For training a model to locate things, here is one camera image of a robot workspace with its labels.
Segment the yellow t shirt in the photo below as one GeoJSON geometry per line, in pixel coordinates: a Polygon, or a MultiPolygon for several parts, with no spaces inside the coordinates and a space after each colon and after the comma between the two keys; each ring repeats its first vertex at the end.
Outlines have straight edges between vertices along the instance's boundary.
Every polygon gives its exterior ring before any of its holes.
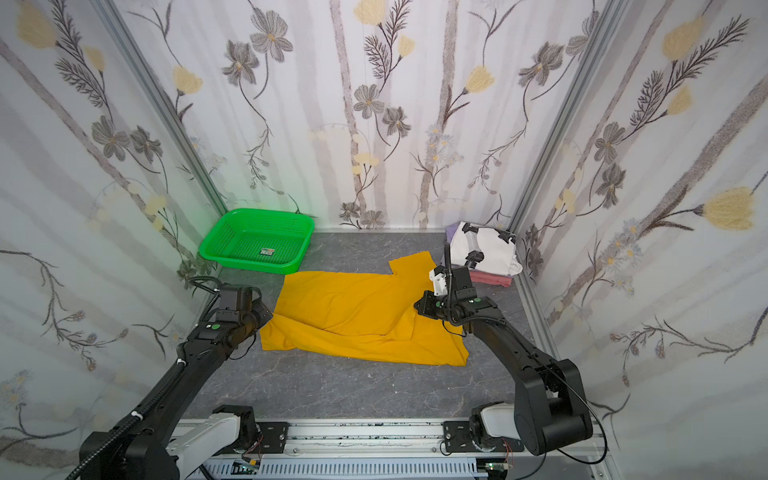
{"type": "Polygon", "coordinates": [[[265,351],[302,350],[367,361],[467,365],[460,329],[417,313],[436,267],[424,251],[389,262],[391,273],[305,271],[285,277],[265,351]]]}

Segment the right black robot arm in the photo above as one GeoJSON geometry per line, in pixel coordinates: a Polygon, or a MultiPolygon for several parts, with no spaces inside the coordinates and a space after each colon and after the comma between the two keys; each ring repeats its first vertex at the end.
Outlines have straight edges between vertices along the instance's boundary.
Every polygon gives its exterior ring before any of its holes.
{"type": "Polygon", "coordinates": [[[590,439],[592,411],[576,365],[540,350],[505,319],[495,301],[479,296],[470,265],[453,266],[445,244],[444,263],[430,272],[433,289],[414,303],[417,313],[476,337],[503,364],[514,381],[512,436],[528,452],[539,456],[590,439]]]}

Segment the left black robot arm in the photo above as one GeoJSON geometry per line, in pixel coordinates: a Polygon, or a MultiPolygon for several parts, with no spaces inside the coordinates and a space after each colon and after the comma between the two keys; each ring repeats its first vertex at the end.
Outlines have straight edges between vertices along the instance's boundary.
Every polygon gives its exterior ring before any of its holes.
{"type": "Polygon", "coordinates": [[[207,380],[239,345],[272,318],[256,287],[221,284],[177,359],[157,384],[107,432],[92,432],[79,448],[70,479],[180,479],[176,455],[167,452],[183,413],[207,380]]]}

